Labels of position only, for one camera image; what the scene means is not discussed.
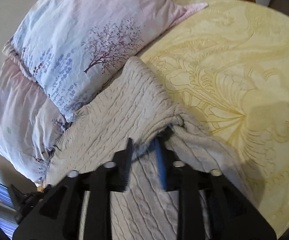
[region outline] bed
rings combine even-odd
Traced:
[[[0,0],[0,10],[15,12],[0,13],[9,20],[0,50],[36,0],[13,1],[17,10]],[[176,0],[204,1],[208,8],[140,58],[176,102],[236,149],[257,208],[281,236],[289,227],[289,18],[238,0]]]
[[[207,5],[128,1],[101,3],[111,8],[105,18],[106,8],[91,0],[38,0],[7,39],[0,71],[0,154],[36,184],[45,177],[55,142],[75,111],[130,56]]]

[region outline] pillowcase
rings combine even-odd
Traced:
[[[67,122],[127,59],[186,14],[171,0],[39,0],[11,45]]]
[[[7,59],[0,71],[0,154],[40,184],[65,122],[42,88]]]

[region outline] yellow bedspread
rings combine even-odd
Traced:
[[[176,102],[238,152],[261,214],[289,227],[289,17],[240,0],[209,6],[141,55]]]

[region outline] yellow quilt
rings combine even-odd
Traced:
[[[289,227],[289,17],[240,0],[209,6],[142,55],[176,102],[238,152],[257,208]]]

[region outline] floral pillowcase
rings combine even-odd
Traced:
[[[9,47],[71,122],[129,57],[186,12],[172,0],[39,0]]]
[[[0,155],[40,184],[56,140],[67,128],[57,107],[7,59],[0,71]]]

